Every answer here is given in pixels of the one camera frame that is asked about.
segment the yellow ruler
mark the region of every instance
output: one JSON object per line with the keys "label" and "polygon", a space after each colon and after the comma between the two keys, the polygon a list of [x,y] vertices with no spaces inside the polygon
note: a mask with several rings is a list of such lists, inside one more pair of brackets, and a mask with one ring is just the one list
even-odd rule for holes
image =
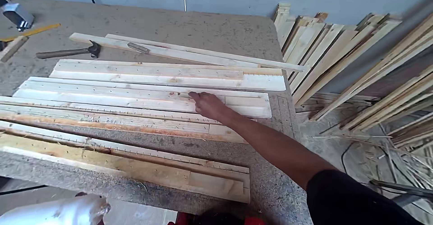
{"label": "yellow ruler", "polygon": [[[60,24],[48,25],[48,26],[44,26],[44,27],[41,27],[41,28],[36,28],[36,29],[34,29],[34,30],[27,31],[27,32],[22,33],[22,34],[20,34],[20,35],[22,35],[22,36],[30,36],[30,35],[34,35],[34,34],[37,34],[37,33],[42,32],[42,31],[46,31],[46,30],[49,30],[49,29],[52,29],[52,28],[56,28],[56,27],[59,27],[59,26],[60,26]],[[16,35],[16,36],[12,36],[12,37],[9,37],[9,38],[0,39],[0,41],[3,41],[3,42],[11,42],[11,41],[13,41],[16,37],[18,37],[18,36],[20,36],[20,35]]]}

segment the hammer handle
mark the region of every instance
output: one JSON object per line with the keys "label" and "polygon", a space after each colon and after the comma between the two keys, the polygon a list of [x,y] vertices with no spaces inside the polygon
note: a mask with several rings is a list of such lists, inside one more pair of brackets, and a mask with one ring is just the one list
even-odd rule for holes
{"label": "hammer handle", "polygon": [[38,52],[36,53],[36,57],[39,59],[45,59],[45,58],[72,56],[72,55],[78,55],[84,53],[90,53],[89,49],[83,48],[83,49],[63,50],[63,51]]}

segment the black sleeve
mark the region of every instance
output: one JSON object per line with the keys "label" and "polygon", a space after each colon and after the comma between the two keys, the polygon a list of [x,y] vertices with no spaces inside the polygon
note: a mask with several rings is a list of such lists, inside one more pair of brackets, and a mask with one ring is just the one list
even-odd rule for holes
{"label": "black sleeve", "polygon": [[314,225],[421,225],[392,200],[337,170],[318,172],[307,184]]}

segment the wood strip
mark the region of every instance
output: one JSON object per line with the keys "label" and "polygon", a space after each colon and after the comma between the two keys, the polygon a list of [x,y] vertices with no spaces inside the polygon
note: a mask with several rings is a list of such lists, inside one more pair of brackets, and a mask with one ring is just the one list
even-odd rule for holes
{"label": "wood strip", "polygon": [[1,134],[0,140],[4,152],[249,203],[241,181],[7,134]]}
{"label": "wood strip", "polygon": [[83,104],[83,103],[74,103],[74,102],[65,102],[65,101],[54,101],[54,100],[38,100],[38,99],[0,96],[0,104],[25,106],[25,107],[42,107],[42,108],[71,110],[71,111],[83,111],[83,112],[92,112],[92,113],[104,113],[104,114],[131,116],[131,117],[156,118],[156,119],[165,119],[165,120],[173,120],[173,121],[181,121],[181,122],[192,122],[192,123],[221,124],[218,121],[215,121],[207,117],[203,117],[200,114],[172,112],[172,111],[158,111],[158,110],[138,109],[138,108],[130,108],[130,107],[113,107],[113,106]]}
{"label": "wood strip", "polygon": [[168,152],[146,149],[143,147],[120,144],[116,142],[93,139],[87,136],[68,134],[44,128],[36,128],[18,123],[0,121],[0,129],[3,132],[14,135],[31,137],[48,142],[61,143],[69,146],[92,147],[91,150],[105,151],[110,149],[111,155],[128,156],[131,159],[148,161],[156,164],[162,164],[182,168],[189,171],[212,174],[220,177],[236,179],[244,182],[244,187],[249,188],[249,168],[236,165],[214,162],[205,159],[182,156]]}
{"label": "wood strip", "polygon": [[325,53],[326,49],[328,49],[334,39],[338,36],[343,27],[344,25],[332,25],[331,29],[324,35],[323,40],[318,41],[317,48],[314,48],[313,53],[305,62],[305,66],[308,69],[304,72],[295,73],[294,79],[290,83],[290,90],[292,92],[296,91],[302,80],[304,80],[304,78],[308,75],[311,68],[316,65],[316,63],[319,61],[319,59],[322,57],[322,55]]}
{"label": "wood strip", "polygon": [[[14,97],[195,113],[195,102],[188,96],[188,92],[193,90],[216,94],[223,102],[225,97],[229,96],[243,104],[249,104],[234,104],[232,100],[233,105],[227,105],[245,116],[272,116],[268,94],[245,91],[30,77],[15,92]],[[256,101],[262,101],[266,106],[258,107]]]}
{"label": "wood strip", "polygon": [[353,39],[354,36],[356,36],[356,34],[358,34],[358,32],[354,30],[343,31],[333,45],[331,45],[330,49],[325,52],[325,55],[322,57],[322,59],[317,62],[316,66],[311,70],[311,73],[307,75],[304,82],[302,82],[299,88],[296,89],[292,95],[293,102],[296,106],[300,106],[312,95],[314,95],[312,91],[308,92],[308,89],[326,70],[339,61],[339,58],[336,56],[341,50],[344,49],[344,47],[347,46],[347,44]]}
{"label": "wood strip", "polygon": [[175,78],[233,79],[242,80],[242,71],[175,68],[175,67],[143,67],[143,66],[107,66],[79,63],[57,63],[54,70],[62,72],[88,72],[108,74],[129,74],[144,76],[169,76]]}
{"label": "wood strip", "polygon": [[[98,43],[101,46],[142,53],[140,51],[130,48],[128,46],[128,42],[121,41],[121,40],[108,39],[104,37],[85,35],[80,33],[72,34],[69,37],[69,39],[77,42],[88,43],[88,44],[91,43],[90,41],[94,41],[95,43]],[[158,47],[153,45],[144,45],[144,44],[138,44],[138,45],[149,49],[150,50],[149,55],[160,56],[165,58],[173,58],[181,61],[198,62],[198,63],[204,62],[209,64],[223,65],[223,66],[259,67],[258,64],[254,64],[251,62],[243,62],[243,61],[233,60],[228,58],[220,58],[220,57],[198,54],[198,53],[188,52],[188,51],[173,50],[173,49],[168,49],[168,48],[163,48],[163,47]]]}
{"label": "wood strip", "polygon": [[[359,48],[357,48],[353,53],[349,54],[343,60],[338,62],[328,73],[326,73],[322,77],[322,79],[319,82],[314,84],[311,90],[317,92],[319,89],[321,89],[325,84],[331,81],[337,74],[343,71],[347,66],[349,66],[349,64],[351,64],[360,55],[362,55],[364,52],[370,49],[371,46],[376,44],[380,39],[382,39],[385,35],[387,35],[391,30],[397,27],[397,25],[399,25],[400,23],[401,21],[386,21],[383,24],[383,27],[378,28],[376,34],[374,34],[364,44],[359,46]],[[318,112],[316,115],[314,115],[311,120],[319,121],[320,119],[322,119],[326,114],[328,114],[328,112],[332,111],[335,107],[338,106],[339,101],[335,100],[334,102],[335,102],[334,104],[330,104],[329,106],[327,106],[326,108]]]}
{"label": "wood strip", "polygon": [[111,88],[125,88],[135,90],[154,90],[154,91],[168,91],[168,92],[180,92],[189,93],[195,92],[207,92],[214,95],[221,96],[237,96],[237,97],[254,97],[263,98],[269,100],[267,93],[262,92],[251,92],[251,91],[239,91],[239,90],[217,90],[217,89],[205,89],[205,88],[191,88],[191,87],[179,87],[179,86],[163,86],[163,85],[151,85],[151,84],[127,84],[127,83],[116,83],[116,82],[101,82],[101,81],[89,81],[89,80],[74,80],[74,79],[61,79],[61,78],[44,78],[44,77],[29,77],[26,82],[50,82],[59,84],[78,84],[78,85],[90,85],[90,86],[103,86]]}
{"label": "wood strip", "polygon": [[155,47],[154,49],[159,49],[159,50],[170,49],[170,52],[173,52],[172,50],[175,50],[175,52],[173,52],[175,55],[184,55],[184,54],[182,54],[180,52],[176,52],[176,51],[189,52],[191,54],[187,54],[187,55],[191,55],[193,57],[192,59],[199,58],[200,60],[202,60],[203,58],[209,58],[213,62],[214,61],[227,62],[225,64],[218,64],[218,65],[223,65],[223,66],[258,67],[258,65],[262,65],[262,66],[267,66],[267,67],[283,68],[283,69],[291,70],[291,71],[292,70],[293,71],[303,71],[305,69],[304,67],[301,67],[301,66],[295,67],[295,65],[285,65],[283,62],[277,62],[277,61],[272,61],[272,60],[253,58],[253,57],[247,57],[247,56],[241,56],[241,55],[235,55],[235,54],[229,54],[229,53],[223,53],[223,52],[217,52],[217,51],[210,51],[210,50],[204,50],[204,49],[198,49],[198,48],[192,48],[192,47],[185,47],[185,46],[181,46],[181,45],[173,45],[173,44],[162,43],[162,42],[152,42],[152,41],[135,39],[135,38],[120,36],[120,35],[108,34],[106,37],[107,37],[107,39],[108,39],[108,37],[117,38],[118,41],[126,40],[127,42],[134,42],[138,45],[149,48],[151,50],[150,51],[151,54],[152,54],[152,49],[150,47],[153,48],[153,46],[154,46]]}
{"label": "wood strip", "polygon": [[154,63],[154,62],[125,62],[125,61],[102,61],[102,60],[83,60],[83,59],[59,59],[59,63],[81,63],[81,64],[102,64],[107,66],[143,66],[143,67],[175,67],[175,68],[203,68],[203,69],[222,69],[241,71],[244,74],[260,75],[283,75],[279,68],[266,67],[228,67],[218,65],[198,65],[198,64],[174,64],[174,63]]}
{"label": "wood strip", "polygon": [[54,123],[246,144],[246,141],[230,128],[218,125],[222,127],[211,129],[211,124],[204,123],[12,105],[0,105],[0,119],[22,121],[25,123]]}
{"label": "wood strip", "polygon": [[358,125],[360,122],[364,121],[368,117],[371,117],[374,113],[378,112],[380,109],[382,109],[384,106],[389,105],[393,100],[395,100],[399,95],[406,92],[409,88],[411,88],[414,84],[418,83],[423,78],[427,77],[433,73],[433,66],[430,66],[423,70],[417,77],[411,78],[408,82],[401,85],[399,88],[388,94],[385,98],[377,102],[374,106],[366,108],[362,112],[358,114],[352,121],[348,122],[343,129],[349,130],[356,125]]}
{"label": "wood strip", "polygon": [[[194,87],[212,87],[212,88],[233,88],[233,89],[250,89],[250,90],[285,90],[284,77],[281,69],[276,68],[257,68],[257,69],[271,69],[257,70],[244,74],[243,71],[230,71],[236,72],[233,79],[223,78],[190,78],[186,75],[181,77],[167,76],[164,74],[157,75],[143,75],[139,73],[141,68],[144,70],[157,69],[159,73],[165,72],[166,67],[147,67],[145,63],[138,64],[128,63],[128,66],[118,65],[119,62],[114,64],[104,65],[102,63],[82,63],[78,62],[64,62],[60,60],[52,73],[50,78],[66,78],[66,79],[82,79],[82,80],[95,80],[95,81],[112,81],[112,82],[127,82],[139,84],[158,84],[158,85],[174,85],[174,86],[194,86]],[[179,72],[184,70],[183,67],[168,67],[171,71]],[[203,73],[203,70],[212,70],[213,72],[220,73],[219,69],[202,69],[197,68],[195,71]]]}
{"label": "wood strip", "polygon": [[298,65],[324,26],[324,23],[315,23],[312,27],[307,27],[300,35],[293,51],[287,58],[286,63]]}
{"label": "wood strip", "polygon": [[18,36],[11,43],[9,43],[5,49],[0,51],[0,61],[6,62],[12,55],[18,51],[18,49],[28,40],[26,36]]}

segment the hand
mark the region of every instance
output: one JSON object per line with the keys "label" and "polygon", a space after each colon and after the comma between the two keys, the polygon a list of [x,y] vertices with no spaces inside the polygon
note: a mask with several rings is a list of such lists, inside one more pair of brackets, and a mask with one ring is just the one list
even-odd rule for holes
{"label": "hand", "polygon": [[195,100],[195,111],[202,115],[218,122],[223,122],[226,119],[230,119],[235,111],[227,107],[216,95],[209,94],[206,92],[188,93],[192,99]]}

